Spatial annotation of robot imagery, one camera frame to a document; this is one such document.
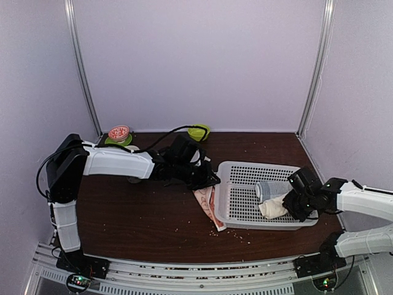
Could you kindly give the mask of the orange patterned towel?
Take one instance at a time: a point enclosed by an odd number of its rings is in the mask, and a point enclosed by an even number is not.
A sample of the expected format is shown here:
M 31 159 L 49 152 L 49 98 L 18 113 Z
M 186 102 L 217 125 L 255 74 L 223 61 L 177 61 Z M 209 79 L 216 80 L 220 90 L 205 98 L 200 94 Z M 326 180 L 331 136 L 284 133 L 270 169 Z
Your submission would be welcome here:
M 193 191 L 193 195 L 206 216 L 214 223 L 217 231 L 224 231 L 227 228 L 225 223 L 219 221 L 214 212 L 215 187 L 211 186 L 204 189 L 199 189 L 197 191 Z

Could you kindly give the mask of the white towel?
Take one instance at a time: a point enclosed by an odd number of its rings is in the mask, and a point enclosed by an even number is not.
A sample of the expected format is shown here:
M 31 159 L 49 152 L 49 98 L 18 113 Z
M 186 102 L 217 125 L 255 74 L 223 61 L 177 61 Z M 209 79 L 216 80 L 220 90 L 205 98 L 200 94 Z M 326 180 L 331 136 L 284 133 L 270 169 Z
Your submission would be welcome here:
M 259 205 L 262 216 L 266 219 L 274 219 L 287 214 L 288 210 L 283 206 L 284 198 L 285 195 L 281 195 L 262 202 Z

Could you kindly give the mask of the white plastic basket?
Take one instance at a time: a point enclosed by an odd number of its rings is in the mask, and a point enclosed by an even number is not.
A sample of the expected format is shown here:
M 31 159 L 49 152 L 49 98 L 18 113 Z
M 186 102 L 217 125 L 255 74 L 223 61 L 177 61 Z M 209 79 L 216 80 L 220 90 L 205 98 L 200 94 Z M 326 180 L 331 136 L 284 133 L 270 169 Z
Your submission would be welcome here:
M 273 165 L 267 163 L 224 161 L 219 164 L 216 175 L 220 184 L 215 186 L 214 215 L 228 228 L 252 230 L 298 230 L 317 224 L 319 215 L 311 213 L 304 222 L 289 214 L 266 219 L 262 216 L 259 204 L 261 197 L 255 185 L 261 181 L 291 186 L 287 178 L 299 167 Z

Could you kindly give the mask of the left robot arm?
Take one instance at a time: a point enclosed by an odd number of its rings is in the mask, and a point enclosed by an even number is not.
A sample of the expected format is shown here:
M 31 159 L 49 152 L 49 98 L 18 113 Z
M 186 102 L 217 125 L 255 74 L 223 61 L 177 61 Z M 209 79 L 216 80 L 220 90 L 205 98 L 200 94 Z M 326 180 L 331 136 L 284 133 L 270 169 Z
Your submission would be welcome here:
M 191 191 L 220 184 L 206 151 L 194 140 L 177 135 L 168 147 L 129 150 L 117 144 L 93 144 L 70 134 L 40 165 L 47 189 L 38 189 L 46 199 L 60 243 L 56 266 L 68 272 L 105 277 L 107 259 L 84 254 L 78 228 L 76 203 L 84 176 L 127 176 L 152 181 L 178 180 Z

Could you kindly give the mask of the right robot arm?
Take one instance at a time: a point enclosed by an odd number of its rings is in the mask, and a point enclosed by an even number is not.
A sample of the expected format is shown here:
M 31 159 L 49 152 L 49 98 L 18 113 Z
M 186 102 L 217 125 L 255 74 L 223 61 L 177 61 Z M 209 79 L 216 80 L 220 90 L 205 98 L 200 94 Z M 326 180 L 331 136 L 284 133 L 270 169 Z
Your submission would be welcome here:
M 292 190 L 283 206 L 291 217 L 304 222 L 311 213 L 351 211 L 392 221 L 392 192 L 362 186 L 357 181 L 330 178 L 326 183 L 307 167 L 288 177 Z M 346 258 L 392 252 L 392 225 L 360 232 L 330 234 L 318 254 L 294 260 L 298 277 L 308 277 L 346 266 Z

